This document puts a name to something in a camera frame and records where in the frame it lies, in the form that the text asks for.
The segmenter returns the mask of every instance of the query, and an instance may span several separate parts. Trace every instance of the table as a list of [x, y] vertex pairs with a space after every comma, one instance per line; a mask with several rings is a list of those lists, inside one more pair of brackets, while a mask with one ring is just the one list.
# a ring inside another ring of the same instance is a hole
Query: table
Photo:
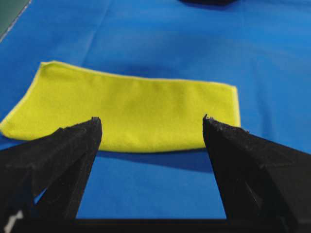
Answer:
[[[311, 1], [33, 0], [0, 43], [0, 120], [40, 62], [216, 81], [242, 127], [311, 153]], [[21, 141], [0, 136], [0, 149]], [[77, 218], [225, 218], [205, 149], [97, 154]]]

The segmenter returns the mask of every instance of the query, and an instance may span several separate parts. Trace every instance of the yellow microfiber cloth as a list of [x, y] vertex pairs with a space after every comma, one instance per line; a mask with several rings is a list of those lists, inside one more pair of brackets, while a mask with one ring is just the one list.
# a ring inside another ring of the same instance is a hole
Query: yellow microfiber cloth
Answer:
[[162, 152], [205, 147], [202, 117], [240, 126], [237, 89], [214, 82], [151, 79], [41, 63], [23, 99], [0, 124], [32, 140], [99, 117], [100, 150]]

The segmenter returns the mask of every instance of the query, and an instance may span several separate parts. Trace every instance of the yellow cloth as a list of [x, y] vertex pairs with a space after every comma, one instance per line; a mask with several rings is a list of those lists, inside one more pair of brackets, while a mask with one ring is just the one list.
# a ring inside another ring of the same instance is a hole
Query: yellow cloth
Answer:
[[205, 147], [205, 113], [240, 126], [236, 87], [123, 76], [49, 62], [41, 63], [0, 131], [9, 138], [32, 140], [99, 117], [104, 135], [100, 150], [187, 150]]

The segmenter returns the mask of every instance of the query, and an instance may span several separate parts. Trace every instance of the green surface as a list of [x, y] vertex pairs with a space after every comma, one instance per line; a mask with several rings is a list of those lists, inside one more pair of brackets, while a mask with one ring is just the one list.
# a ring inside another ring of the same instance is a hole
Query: green surface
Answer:
[[29, 0], [0, 0], [0, 37], [28, 2]]

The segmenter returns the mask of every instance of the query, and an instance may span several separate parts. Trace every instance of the blue surface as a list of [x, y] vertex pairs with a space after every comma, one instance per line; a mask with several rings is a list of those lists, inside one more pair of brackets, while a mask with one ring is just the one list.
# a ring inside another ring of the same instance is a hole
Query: blue surface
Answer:
[[[40, 62], [237, 86], [242, 127], [311, 153], [311, 1], [33, 0], [0, 43], [0, 120]], [[0, 137], [0, 148], [18, 142]], [[99, 152], [77, 217], [224, 218], [204, 150]]]

